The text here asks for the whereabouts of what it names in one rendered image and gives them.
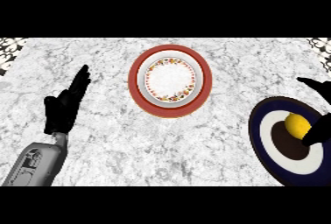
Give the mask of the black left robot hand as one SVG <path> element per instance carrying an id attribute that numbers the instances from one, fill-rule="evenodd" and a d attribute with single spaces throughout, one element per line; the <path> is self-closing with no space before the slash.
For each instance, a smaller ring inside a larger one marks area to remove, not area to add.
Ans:
<path id="1" fill-rule="evenodd" d="M 89 76 L 89 66 L 84 65 L 77 72 L 70 88 L 61 92 L 58 97 L 48 96 L 45 98 L 45 133 L 49 135 L 56 132 L 67 134 L 73 129 L 79 115 L 79 106 L 90 83 Z"/>

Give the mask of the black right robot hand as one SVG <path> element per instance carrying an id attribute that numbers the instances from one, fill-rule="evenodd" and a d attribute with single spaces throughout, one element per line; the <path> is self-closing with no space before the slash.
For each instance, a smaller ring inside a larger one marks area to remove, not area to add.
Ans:
<path id="1" fill-rule="evenodd" d="M 303 82 L 322 96 L 331 105 L 331 81 L 319 82 L 309 78 L 299 77 Z M 303 145 L 311 146 L 316 143 L 324 143 L 331 138 L 331 112 L 327 113 L 316 121 L 311 130 L 305 134 Z"/>

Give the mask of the yellow lemon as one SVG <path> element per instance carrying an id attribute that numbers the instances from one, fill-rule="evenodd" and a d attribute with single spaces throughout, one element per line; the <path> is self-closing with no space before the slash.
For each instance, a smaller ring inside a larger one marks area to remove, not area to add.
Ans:
<path id="1" fill-rule="evenodd" d="M 305 138 L 306 133 L 312 128 L 311 122 L 306 120 L 306 118 L 294 113 L 291 113 L 285 118 L 284 126 L 291 136 L 297 139 Z"/>

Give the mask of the navy and white plate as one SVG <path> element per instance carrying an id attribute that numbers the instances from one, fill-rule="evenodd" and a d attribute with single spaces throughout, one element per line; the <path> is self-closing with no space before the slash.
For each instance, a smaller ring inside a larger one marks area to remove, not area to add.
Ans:
<path id="1" fill-rule="evenodd" d="M 265 169 L 285 186 L 331 186 L 331 139 L 306 147 L 285 129 L 285 118 L 299 114 L 314 125 L 319 112 L 302 101 L 277 96 L 253 108 L 248 135 Z"/>

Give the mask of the red rimmed floral plate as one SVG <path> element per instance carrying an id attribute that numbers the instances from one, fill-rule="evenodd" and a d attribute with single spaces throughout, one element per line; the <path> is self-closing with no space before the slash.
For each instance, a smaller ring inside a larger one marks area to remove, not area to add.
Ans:
<path id="1" fill-rule="evenodd" d="M 149 114 L 186 116 L 204 104 L 212 88 L 210 66 L 189 47 L 158 45 L 138 57 L 129 71 L 129 92 Z"/>

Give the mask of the black white patterned tile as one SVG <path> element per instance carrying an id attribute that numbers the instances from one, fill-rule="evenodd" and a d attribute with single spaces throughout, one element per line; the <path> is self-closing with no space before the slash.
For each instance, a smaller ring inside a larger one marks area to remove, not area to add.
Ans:
<path id="1" fill-rule="evenodd" d="M 0 75 L 6 74 L 27 44 L 27 38 L 0 38 Z"/>
<path id="2" fill-rule="evenodd" d="M 331 76 L 331 38 L 308 38 L 306 40 L 316 53 L 327 74 Z"/>

